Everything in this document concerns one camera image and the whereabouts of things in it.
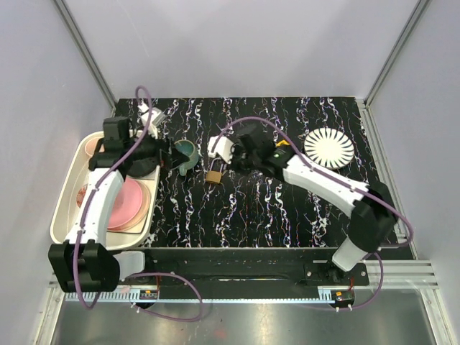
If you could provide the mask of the yellow padlock black shackle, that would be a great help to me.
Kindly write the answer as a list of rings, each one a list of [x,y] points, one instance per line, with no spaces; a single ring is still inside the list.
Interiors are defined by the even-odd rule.
[[[284,147],[284,146],[288,146],[288,147],[289,147],[289,146],[290,146],[290,143],[287,142],[286,140],[282,140],[282,141],[277,142],[275,146],[276,146],[276,148],[278,148],[278,147]]]

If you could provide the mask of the brass padlock silver shackle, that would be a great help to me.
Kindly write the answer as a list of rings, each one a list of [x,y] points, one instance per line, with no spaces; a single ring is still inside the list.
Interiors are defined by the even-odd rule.
[[[213,158],[205,176],[205,182],[212,185],[221,184],[222,177],[224,176],[224,170],[226,163],[221,158]]]

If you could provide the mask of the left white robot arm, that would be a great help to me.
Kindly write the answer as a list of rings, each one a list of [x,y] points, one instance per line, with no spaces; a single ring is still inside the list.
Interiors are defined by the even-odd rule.
[[[111,292],[132,277],[141,285],[155,277],[155,267],[140,251],[114,255],[106,248],[106,232],[116,197],[132,166],[151,160],[157,167],[174,169],[189,161],[168,138],[151,137],[144,129],[133,137],[126,117],[106,118],[103,138],[89,160],[89,185],[75,221],[64,242],[52,244],[48,259],[65,293]]]

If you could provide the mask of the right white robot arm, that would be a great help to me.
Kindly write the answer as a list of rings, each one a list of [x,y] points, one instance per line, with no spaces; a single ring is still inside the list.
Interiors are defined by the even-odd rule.
[[[233,170],[255,170],[310,191],[349,217],[346,239],[326,267],[326,276],[335,285],[351,278],[356,264],[378,250],[397,222],[385,184],[368,185],[331,172],[309,160],[288,140],[276,144],[255,125],[240,129],[236,138],[229,140],[226,150]]]

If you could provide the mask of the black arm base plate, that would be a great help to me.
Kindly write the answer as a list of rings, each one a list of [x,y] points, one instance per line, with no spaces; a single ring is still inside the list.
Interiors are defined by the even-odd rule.
[[[172,275],[189,280],[204,299],[287,299],[316,297],[319,287],[369,287],[367,268],[351,272],[332,266],[333,249],[143,249],[146,272],[166,272],[162,298],[184,300],[194,292]]]

